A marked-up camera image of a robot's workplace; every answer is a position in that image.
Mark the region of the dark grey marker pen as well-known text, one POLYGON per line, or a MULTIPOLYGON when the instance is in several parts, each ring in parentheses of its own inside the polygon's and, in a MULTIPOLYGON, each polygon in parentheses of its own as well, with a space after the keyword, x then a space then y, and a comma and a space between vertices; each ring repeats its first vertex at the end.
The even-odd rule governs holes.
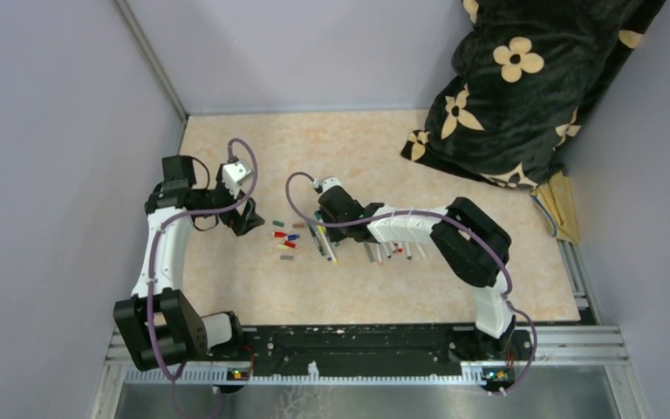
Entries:
POLYGON ((313 238, 314 244, 316 245, 316 248, 317 248, 319 254, 320 254, 322 257, 325 257, 325 256, 326 256, 325 249, 324 249, 323 245, 321 244, 321 242, 320 242, 320 240, 319 240, 319 238, 318 238, 318 234, 317 234, 317 232, 314 230, 314 228, 312 227, 312 225, 311 225, 310 223, 305 223, 305 227, 306 227, 306 228, 308 229, 308 231, 310 232, 310 234, 311 234, 311 236, 312 236, 312 238, 313 238))

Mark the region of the clear blue long-nib marker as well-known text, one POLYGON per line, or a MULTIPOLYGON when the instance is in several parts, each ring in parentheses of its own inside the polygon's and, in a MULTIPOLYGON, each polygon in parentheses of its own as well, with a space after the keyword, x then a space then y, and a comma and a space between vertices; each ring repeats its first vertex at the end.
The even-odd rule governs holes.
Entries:
POLYGON ((326 249, 325 242, 323 241, 323 239, 319 235, 318 230, 312 224, 309 224, 308 228, 309 228, 310 233, 311 233, 311 235, 312 235, 312 237, 313 237, 313 239, 316 243, 316 246, 318 247, 318 251, 320 252, 320 254, 324 258, 326 258, 327 261, 332 261, 332 257, 330 256, 330 253, 326 249))

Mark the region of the yellow cloth bag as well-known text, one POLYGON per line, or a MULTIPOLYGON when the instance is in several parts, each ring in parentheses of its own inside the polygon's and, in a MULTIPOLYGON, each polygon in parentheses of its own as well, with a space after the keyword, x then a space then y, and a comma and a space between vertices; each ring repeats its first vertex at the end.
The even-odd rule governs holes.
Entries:
POLYGON ((546 221, 552 237, 571 244, 579 243, 571 180, 563 171, 556 172, 546 183, 532 190, 530 197, 546 221))

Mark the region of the yellow cap marker pen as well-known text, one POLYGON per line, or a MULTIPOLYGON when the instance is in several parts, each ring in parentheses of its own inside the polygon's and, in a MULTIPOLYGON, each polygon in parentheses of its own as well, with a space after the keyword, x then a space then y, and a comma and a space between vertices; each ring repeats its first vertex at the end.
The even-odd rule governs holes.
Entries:
POLYGON ((327 239, 325 228, 323 226, 320 226, 320 225, 318 225, 317 228, 318 228, 318 233, 321 236, 321 239, 324 243, 324 247, 325 247, 325 250, 328 254, 329 260, 336 264, 338 262, 338 259, 337 259, 336 255, 335 255, 335 253, 332 249, 330 241, 327 239))

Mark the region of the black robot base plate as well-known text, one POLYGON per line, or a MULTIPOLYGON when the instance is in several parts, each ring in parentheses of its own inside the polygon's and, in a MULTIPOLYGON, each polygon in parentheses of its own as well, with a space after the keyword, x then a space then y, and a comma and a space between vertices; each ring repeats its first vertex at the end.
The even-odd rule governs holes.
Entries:
POLYGON ((458 376, 471 362, 517 367, 530 357, 530 333, 492 340, 469 324, 246 326, 232 348, 212 347, 207 361, 250 361, 256 377, 416 378, 458 376))

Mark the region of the black floral blanket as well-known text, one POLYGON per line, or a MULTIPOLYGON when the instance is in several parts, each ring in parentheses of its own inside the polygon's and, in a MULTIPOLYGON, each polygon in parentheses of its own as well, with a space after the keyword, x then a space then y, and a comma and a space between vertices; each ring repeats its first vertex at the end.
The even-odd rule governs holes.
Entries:
POLYGON ((454 77, 401 149, 409 161, 503 189, 536 189, 646 30, 660 1, 466 1, 454 77))

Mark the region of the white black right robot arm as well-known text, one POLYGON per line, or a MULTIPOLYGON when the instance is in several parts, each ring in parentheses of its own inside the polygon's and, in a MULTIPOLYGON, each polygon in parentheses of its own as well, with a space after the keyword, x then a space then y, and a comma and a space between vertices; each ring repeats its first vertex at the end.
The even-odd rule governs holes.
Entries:
POLYGON ((384 203, 360 204, 340 186, 318 188, 318 206, 328 235, 359 243, 434 245, 452 272, 473 288, 476 346, 489 360, 512 347, 515 319, 507 297, 511 238, 465 197, 437 209, 399 209, 384 203))

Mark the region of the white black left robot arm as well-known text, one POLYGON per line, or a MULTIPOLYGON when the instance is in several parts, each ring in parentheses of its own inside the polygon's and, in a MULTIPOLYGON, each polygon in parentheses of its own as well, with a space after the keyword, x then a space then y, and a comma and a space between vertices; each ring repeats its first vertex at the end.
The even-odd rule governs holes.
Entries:
POLYGON ((214 217, 240 237, 265 223, 256 203, 242 192, 256 182, 257 161, 230 156, 220 165, 213 188, 198 189, 196 159, 173 155, 161 161, 163 180, 145 203, 147 248, 128 299, 117 302, 113 318, 130 359, 140 371, 190 361, 233 361, 245 339, 231 312, 203 319, 182 291, 188 241, 196 220, 214 217))

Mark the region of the aluminium frame rail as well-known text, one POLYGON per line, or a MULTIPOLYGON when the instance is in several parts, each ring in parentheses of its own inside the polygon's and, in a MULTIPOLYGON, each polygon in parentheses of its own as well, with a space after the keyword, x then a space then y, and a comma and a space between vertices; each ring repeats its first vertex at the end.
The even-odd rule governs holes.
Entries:
POLYGON ((490 391, 507 388, 510 382, 526 375, 532 367, 607 367, 625 364, 629 355, 622 334, 615 326, 601 326, 585 282, 585 268, 572 244, 560 244, 559 250, 571 283, 572 294, 580 314, 577 323, 543 323, 534 327, 524 324, 517 329, 530 333, 530 357, 519 366, 500 369, 488 363, 471 362, 468 371, 458 376, 416 378, 324 377, 311 364, 310 373, 293 377, 256 377, 250 361, 191 362, 184 368, 180 383, 213 384, 223 387, 243 385, 466 385, 484 386, 490 391))

